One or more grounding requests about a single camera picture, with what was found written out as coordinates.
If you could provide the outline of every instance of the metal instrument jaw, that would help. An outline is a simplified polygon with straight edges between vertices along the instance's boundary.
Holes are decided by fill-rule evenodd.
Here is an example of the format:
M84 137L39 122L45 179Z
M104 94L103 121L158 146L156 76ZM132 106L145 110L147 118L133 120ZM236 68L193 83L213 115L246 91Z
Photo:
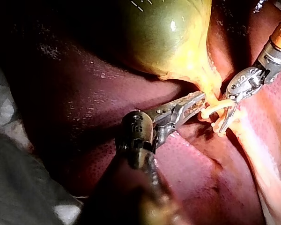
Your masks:
M146 110L155 129L155 148L166 142L167 137L177 128L205 107L206 94L196 91L185 97L171 101L156 108Z
M226 130L231 123L239 102L255 95L263 86L262 75L264 70L258 67L249 67L232 78L227 86L225 97L234 101L233 106L226 111L225 120L219 132Z

